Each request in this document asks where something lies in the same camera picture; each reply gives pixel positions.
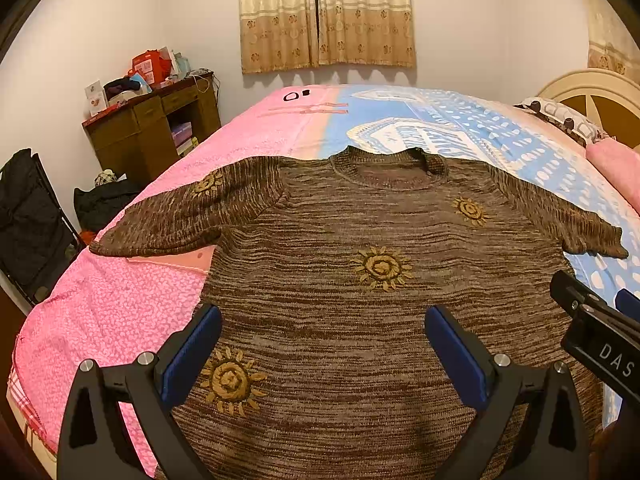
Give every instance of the curtain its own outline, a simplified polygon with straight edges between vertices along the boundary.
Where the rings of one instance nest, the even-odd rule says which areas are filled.
[[[318,65],[315,0],[240,0],[240,22],[243,74]]]
[[[640,49],[607,0],[587,0],[590,68],[612,70],[640,84]]]
[[[415,66],[411,0],[318,0],[319,63]]]

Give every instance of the brown knit sweater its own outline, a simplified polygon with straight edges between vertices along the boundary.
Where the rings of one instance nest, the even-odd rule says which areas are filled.
[[[221,168],[130,207],[91,250],[218,245],[202,301],[222,338],[174,409],[216,478],[422,479],[474,413],[424,336],[426,307],[519,364],[568,362],[593,432],[602,388],[560,348],[569,319],[548,288],[571,269],[563,249],[626,257],[621,234],[483,162],[348,148]]]

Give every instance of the sun embroidery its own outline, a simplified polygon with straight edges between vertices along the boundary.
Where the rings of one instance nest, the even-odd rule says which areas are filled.
[[[414,278],[409,258],[386,247],[370,247],[369,251],[359,251],[358,257],[351,260],[357,264],[353,270],[361,282],[370,280],[370,288],[382,287],[385,292],[406,285],[406,280]]]
[[[222,186],[222,172],[220,170],[212,171],[196,184],[193,188],[193,193],[196,195],[204,194],[208,196],[214,193],[220,186]]]
[[[456,213],[464,215],[465,222],[471,220],[473,225],[484,226],[488,217],[484,214],[484,208],[471,200],[470,198],[457,198],[452,202],[453,207],[456,208]]]
[[[229,415],[246,416],[244,409],[248,405],[257,412],[260,406],[255,399],[264,397],[266,393],[255,385],[267,378],[264,372],[252,372],[255,359],[243,363],[244,352],[238,350],[233,357],[231,348],[226,347],[225,354],[220,350],[215,351],[216,360],[207,360],[205,367],[200,372],[206,377],[200,386],[211,390],[206,397],[206,402],[216,404],[220,413]]]

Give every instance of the sweater sleeve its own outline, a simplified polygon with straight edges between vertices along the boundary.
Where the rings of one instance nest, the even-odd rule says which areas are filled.
[[[558,240],[567,253],[592,251],[613,258],[628,258],[629,253],[620,242],[620,227],[505,171],[492,166],[489,171],[511,205],[524,213],[540,231]]]
[[[282,194],[277,157],[246,158],[201,181],[130,206],[90,246],[101,256],[162,256],[215,244],[224,226],[255,220]]]

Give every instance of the pink pillow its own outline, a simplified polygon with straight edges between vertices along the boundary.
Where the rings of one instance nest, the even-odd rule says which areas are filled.
[[[603,139],[587,144],[587,160],[640,212],[640,153],[615,139]]]

